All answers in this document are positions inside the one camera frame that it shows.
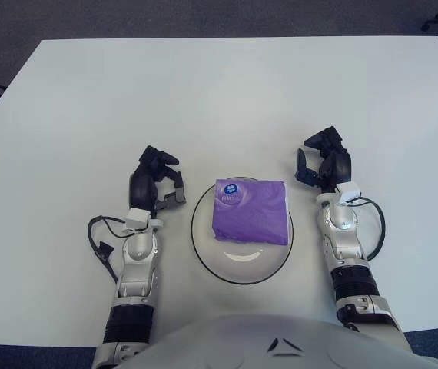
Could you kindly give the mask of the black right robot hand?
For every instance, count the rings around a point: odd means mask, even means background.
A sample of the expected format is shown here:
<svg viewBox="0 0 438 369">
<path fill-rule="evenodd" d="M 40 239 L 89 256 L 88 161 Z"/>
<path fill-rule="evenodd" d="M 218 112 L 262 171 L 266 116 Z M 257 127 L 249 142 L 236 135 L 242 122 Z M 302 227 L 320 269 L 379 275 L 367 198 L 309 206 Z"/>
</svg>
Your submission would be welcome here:
<svg viewBox="0 0 438 369">
<path fill-rule="evenodd" d="M 311 136 L 304 146 L 318 150 L 323 160 L 318 171 L 309 169 L 304 151 L 298 148 L 295 178 L 299 182 L 334 193 L 338 184 L 351 181 L 351 157 L 334 126 Z"/>
</svg>

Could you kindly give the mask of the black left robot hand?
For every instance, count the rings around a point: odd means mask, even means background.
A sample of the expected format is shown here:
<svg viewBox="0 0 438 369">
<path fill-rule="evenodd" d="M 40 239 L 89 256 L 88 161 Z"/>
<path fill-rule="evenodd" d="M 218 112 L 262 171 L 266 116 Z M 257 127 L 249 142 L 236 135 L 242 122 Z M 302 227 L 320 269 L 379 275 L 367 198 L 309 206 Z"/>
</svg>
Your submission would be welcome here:
<svg viewBox="0 0 438 369">
<path fill-rule="evenodd" d="M 186 203 L 184 181 L 179 171 L 172 166 L 179 160 L 164 151 L 148 145 L 139 158 L 139 165 L 129 180 L 129 207 L 149 211 L 156 218 L 161 210 L 173 209 Z M 174 192 L 158 199 L 157 183 L 164 178 L 174 182 Z"/>
</svg>

